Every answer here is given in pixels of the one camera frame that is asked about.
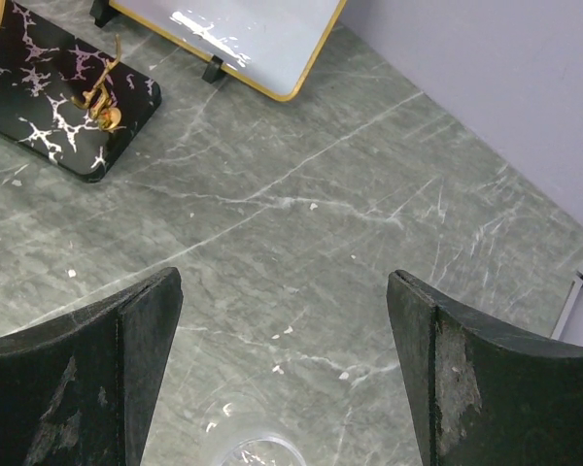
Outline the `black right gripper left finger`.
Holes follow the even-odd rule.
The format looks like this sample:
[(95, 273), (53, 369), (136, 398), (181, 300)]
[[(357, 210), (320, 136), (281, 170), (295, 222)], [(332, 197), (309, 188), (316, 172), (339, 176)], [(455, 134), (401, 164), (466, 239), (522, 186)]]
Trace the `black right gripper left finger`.
[(183, 305), (174, 267), (0, 337), (0, 465), (138, 465)]

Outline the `clear tumbler glass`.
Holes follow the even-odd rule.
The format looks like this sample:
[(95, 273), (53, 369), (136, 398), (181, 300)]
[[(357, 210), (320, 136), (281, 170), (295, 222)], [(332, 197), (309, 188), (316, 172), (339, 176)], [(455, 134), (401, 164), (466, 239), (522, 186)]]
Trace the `clear tumbler glass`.
[(203, 416), (200, 465), (304, 465), (289, 429), (251, 394), (216, 399)]

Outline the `gold framed mirror tray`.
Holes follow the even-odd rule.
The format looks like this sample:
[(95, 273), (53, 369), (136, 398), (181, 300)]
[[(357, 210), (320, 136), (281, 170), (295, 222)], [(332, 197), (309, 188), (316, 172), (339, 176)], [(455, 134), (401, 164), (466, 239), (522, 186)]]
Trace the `gold framed mirror tray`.
[(302, 88), (345, 0), (94, 1), (98, 27), (122, 14), (190, 51), (213, 83), (228, 74), (278, 102)]

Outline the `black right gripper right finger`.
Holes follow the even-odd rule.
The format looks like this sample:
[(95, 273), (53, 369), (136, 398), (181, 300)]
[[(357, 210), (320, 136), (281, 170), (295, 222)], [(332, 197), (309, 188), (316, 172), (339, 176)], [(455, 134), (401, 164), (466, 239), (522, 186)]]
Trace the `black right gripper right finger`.
[(523, 330), (413, 275), (388, 313), (426, 465), (583, 465), (583, 347)]

